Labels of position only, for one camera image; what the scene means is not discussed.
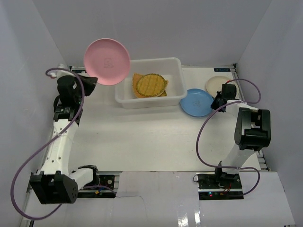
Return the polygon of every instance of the pink plate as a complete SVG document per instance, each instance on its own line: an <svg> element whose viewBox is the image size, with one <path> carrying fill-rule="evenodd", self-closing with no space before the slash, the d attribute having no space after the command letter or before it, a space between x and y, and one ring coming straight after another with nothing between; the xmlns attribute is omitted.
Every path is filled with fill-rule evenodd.
<svg viewBox="0 0 303 227"><path fill-rule="evenodd" d="M92 42L84 55L84 67L98 83L115 85L127 77L130 57L126 48L114 39L98 39Z"/></svg>

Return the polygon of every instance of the white backdrop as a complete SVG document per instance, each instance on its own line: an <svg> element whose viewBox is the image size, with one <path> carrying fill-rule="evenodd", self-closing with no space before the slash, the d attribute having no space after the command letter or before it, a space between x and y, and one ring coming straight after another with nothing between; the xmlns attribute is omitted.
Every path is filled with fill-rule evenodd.
<svg viewBox="0 0 303 227"><path fill-rule="evenodd" d="M33 0L62 56L83 65L88 45L114 38L132 59L237 63L271 0Z"/></svg>
<svg viewBox="0 0 303 227"><path fill-rule="evenodd" d="M57 90L44 72L63 59L31 0L0 0L0 27L0 226L16 227L21 216L10 202L10 184L19 166L50 136ZM17 180L20 207L39 162L26 166Z"/></svg>
<svg viewBox="0 0 303 227"><path fill-rule="evenodd" d="M239 61L239 76L263 95L258 107L271 111L267 164L277 170L298 227L303 226L303 1L273 0ZM256 91L242 83L244 96Z"/></svg>

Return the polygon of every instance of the blue plate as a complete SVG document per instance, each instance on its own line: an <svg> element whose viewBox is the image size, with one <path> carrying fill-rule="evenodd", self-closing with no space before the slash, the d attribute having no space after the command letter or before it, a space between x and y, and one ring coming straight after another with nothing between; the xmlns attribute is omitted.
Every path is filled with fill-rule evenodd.
<svg viewBox="0 0 303 227"><path fill-rule="evenodd" d="M211 113L210 105L213 103L213 97L204 90L190 89L187 96L180 101L182 109L193 117L204 117Z"/></svg>

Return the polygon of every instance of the white plastic bin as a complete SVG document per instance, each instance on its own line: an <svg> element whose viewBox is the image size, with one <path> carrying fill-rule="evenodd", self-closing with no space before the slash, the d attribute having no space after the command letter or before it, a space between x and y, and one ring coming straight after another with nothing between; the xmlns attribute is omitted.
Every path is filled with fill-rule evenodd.
<svg viewBox="0 0 303 227"><path fill-rule="evenodd" d="M167 96L136 98L132 87L134 73L157 73L169 81L166 87ZM157 58L131 61L128 76L115 87L115 99L125 109L136 109L157 106L178 105L180 100L187 95L181 62L178 58Z"/></svg>

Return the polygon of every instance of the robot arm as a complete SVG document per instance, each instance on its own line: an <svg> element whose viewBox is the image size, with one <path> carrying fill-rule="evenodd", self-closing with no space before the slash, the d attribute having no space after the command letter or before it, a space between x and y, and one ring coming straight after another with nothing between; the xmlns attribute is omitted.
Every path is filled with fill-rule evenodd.
<svg viewBox="0 0 303 227"><path fill-rule="evenodd" d="M89 96L97 84L97 78L80 78L85 96ZM82 97L80 85L75 77L63 76L57 83L59 96L54 101L53 137L74 118ZM96 166L81 166L71 174L68 171L73 137L79 127L81 114L49 146L43 166L30 178L30 184L42 204L74 203L79 189L87 184L98 183Z"/></svg>
<svg viewBox="0 0 303 227"><path fill-rule="evenodd" d="M212 103L212 108L237 101L236 87L232 84L223 84L222 92ZM234 140L235 145L227 157L219 163L219 166L235 166L232 168L216 168L216 178L221 180L234 180L237 178L240 168L246 160L256 151L270 144L270 111L257 109L246 103L228 105L221 110L237 117Z"/></svg>

